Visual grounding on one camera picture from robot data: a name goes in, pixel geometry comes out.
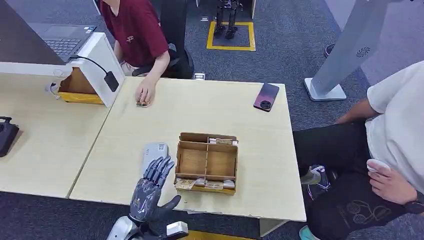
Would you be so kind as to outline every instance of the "table leg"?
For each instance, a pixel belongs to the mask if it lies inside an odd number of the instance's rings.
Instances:
[[[276,230],[283,224],[287,223],[289,220],[276,220],[276,219],[259,219],[259,233],[260,237],[263,238],[268,235],[270,232]]]

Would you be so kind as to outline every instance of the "laptop keyboard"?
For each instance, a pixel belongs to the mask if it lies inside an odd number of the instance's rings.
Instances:
[[[81,42],[76,38],[43,38],[44,42],[59,56],[67,56]]]

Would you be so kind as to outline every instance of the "white pole stand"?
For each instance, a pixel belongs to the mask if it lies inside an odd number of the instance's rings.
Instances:
[[[312,101],[344,100],[339,83],[377,49],[388,4],[402,0],[356,0],[331,54],[313,78],[304,84]]]

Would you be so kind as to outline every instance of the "gray robotic hand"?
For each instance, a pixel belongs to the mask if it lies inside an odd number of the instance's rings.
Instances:
[[[167,204],[158,206],[162,187],[174,165],[170,156],[160,157],[149,164],[132,194],[130,218],[142,223],[156,221],[178,205],[181,200],[180,195],[176,195]]]
[[[164,236],[155,234],[149,226],[150,222],[159,220],[172,211],[181,200],[181,196],[176,195],[167,204],[158,206],[162,187],[174,165],[170,156],[160,157],[149,164],[132,194],[129,215],[122,216],[115,222],[107,240],[176,240],[188,235],[187,224],[183,222],[178,223],[185,228],[178,228],[169,234],[167,230],[167,235]]]

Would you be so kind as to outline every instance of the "robotic thumb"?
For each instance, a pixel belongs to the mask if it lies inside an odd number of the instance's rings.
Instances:
[[[173,199],[171,201],[169,201],[168,203],[166,203],[163,206],[160,206],[157,210],[156,210],[156,219],[160,219],[162,218],[165,214],[167,214],[168,212],[172,211],[172,209],[174,209],[178,203],[181,200],[181,196],[180,195],[176,195],[175,197],[173,197]]]

